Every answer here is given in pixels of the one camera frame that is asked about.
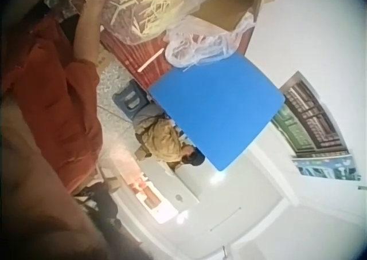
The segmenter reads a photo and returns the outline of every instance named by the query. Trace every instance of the light fixture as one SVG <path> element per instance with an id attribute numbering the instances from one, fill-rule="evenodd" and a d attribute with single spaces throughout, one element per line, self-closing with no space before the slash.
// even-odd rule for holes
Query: light fixture
<path id="1" fill-rule="evenodd" d="M 178 224 L 183 224 L 188 217 L 189 217 L 189 211 L 185 210 L 177 215 L 176 221 Z"/>
<path id="2" fill-rule="evenodd" d="M 222 171 L 216 172 L 214 176 L 210 179 L 211 184 L 218 184 L 225 178 L 225 173 Z"/>

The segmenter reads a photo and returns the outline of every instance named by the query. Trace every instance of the window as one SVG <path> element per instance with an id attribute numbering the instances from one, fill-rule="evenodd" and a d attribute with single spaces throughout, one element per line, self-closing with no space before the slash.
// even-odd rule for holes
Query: window
<path id="1" fill-rule="evenodd" d="M 297 157 L 330 157 L 349 153 L 332 117 L 301 73 L 296 72 L 281 91 L 286 100 L 273 123 Z"/>

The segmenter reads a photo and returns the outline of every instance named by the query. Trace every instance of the poster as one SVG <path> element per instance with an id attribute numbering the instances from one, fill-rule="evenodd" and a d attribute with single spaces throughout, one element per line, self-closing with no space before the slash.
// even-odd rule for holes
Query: poster
<path id="1" fill-rule="evenodd" d="M 359 181 L 358 174 L 352 155 L 333 157 L 313 157 L 293 159 L 299 172 L 304 176 Z"/>

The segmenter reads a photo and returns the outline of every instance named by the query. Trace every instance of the plastic stool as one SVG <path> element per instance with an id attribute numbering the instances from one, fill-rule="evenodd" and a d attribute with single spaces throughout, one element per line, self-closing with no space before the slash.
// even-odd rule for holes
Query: plastic stool
<path id="1" fill-rule="evenodd" d="M 130 120 L 149 103 L 147 93 L 134 80 L 120 93 L 114 94 L 112 100 Z"/>

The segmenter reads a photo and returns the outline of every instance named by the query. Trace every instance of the orange shirt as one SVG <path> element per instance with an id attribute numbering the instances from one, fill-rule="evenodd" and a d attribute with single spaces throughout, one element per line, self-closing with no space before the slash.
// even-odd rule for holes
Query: orange shirt
<path id="1" fill-rule="evenodd" d="M 72 192 L 95 169 L 102 146 L 96 66 L 73 58 L 51 17 L 7 41 L 2 93 L 12 93 L 43 157 Z"/>

